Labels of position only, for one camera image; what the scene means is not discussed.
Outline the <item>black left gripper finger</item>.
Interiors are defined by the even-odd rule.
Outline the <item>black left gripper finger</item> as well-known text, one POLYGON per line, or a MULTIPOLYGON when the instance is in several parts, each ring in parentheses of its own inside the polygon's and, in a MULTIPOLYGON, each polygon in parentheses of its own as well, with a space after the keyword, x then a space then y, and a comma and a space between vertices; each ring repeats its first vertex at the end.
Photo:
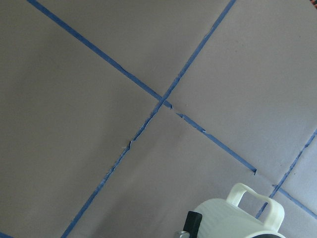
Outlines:
POLYGON ((197 238, 201 221, 201 213, 189 211, 185 220, 183 231, 188 232, 190 238, 197 238))

